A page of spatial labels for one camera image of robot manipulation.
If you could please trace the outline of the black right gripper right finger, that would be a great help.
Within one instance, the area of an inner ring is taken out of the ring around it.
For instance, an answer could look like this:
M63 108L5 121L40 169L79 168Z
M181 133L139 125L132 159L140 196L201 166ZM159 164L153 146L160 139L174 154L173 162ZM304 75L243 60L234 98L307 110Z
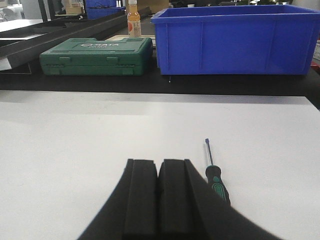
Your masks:
M190 160L165 159L159 171L162 240L277 240L209 188Z

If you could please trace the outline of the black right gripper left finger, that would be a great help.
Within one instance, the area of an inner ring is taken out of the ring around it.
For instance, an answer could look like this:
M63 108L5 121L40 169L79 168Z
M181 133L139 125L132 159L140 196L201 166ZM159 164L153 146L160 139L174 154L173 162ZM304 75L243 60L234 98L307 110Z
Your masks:
M153 240L157 233L157 170L152 160L128 159L115 189L81 240Z

